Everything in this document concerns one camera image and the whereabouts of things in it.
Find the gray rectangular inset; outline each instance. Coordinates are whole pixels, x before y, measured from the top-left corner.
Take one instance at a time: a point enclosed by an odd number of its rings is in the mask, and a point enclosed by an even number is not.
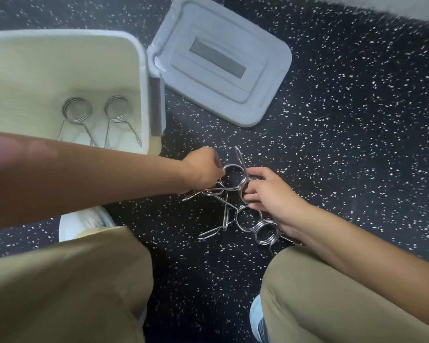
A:
[[[200,42],[198,38],[195,39],[189,51],[203,57],[205,60],[210,61],[237,78],[241,78],[246,71],[246,67],[216,49]]]

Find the gray bin lid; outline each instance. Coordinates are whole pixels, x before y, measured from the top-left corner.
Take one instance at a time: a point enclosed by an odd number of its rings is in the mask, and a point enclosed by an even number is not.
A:
[[[244,127],[262,119],[292,61],[283,41],[211,0],[174,0],[147,52],[151,75]]]

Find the wall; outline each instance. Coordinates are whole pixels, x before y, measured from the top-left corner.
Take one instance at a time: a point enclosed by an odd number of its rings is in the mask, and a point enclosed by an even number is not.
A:
[[[320,0],[429,20],[429,0]]]

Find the white sneaker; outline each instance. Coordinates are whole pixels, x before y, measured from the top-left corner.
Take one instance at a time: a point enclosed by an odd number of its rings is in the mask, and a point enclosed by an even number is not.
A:
[[[94,227],[117,226],[107,210],[101,206],[64,214],[60,217],[59,242],[69,241],[81,232]]]
[[[256,296],[251,304],[249,322],[251,323],[251,330],[254,338],[260,343],[270,343],[269,333],[265,326],[260,294]]]

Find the leg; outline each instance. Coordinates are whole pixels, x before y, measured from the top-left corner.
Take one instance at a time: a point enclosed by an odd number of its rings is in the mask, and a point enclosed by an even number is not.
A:
[[[272,343],[429,342],[429,326],[306,247],[275,256],[265,271],[261,299]]]
[[[1,258],[0,343],[144,342],[152,286],[149,252],[125,227]]]

